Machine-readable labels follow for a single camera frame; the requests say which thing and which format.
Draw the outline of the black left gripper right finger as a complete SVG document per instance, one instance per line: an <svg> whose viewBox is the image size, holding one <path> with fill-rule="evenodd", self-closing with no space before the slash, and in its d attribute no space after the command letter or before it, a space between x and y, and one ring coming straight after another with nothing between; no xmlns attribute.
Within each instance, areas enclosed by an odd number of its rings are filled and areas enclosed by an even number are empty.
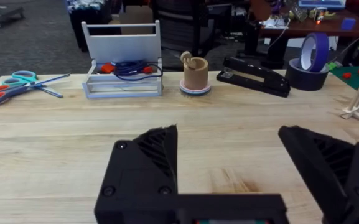
<svg viewBox="0 0 359 224"><path fill-rule="evenodd" d="M322 211L322 223L359 224L359 142L299 126L282 126L278 135Z"/></svg>

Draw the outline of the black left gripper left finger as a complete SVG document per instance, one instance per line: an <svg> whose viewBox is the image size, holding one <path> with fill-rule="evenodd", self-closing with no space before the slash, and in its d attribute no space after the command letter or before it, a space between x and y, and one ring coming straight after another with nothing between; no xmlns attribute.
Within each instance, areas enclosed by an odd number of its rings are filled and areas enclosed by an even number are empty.
<svg viewBox="0 0 359 224"><path fill-rule="evenodd" d="M153 128L113 145L96 200L96 218L110 218L126 200L177 195L176 125Z"/></svg>

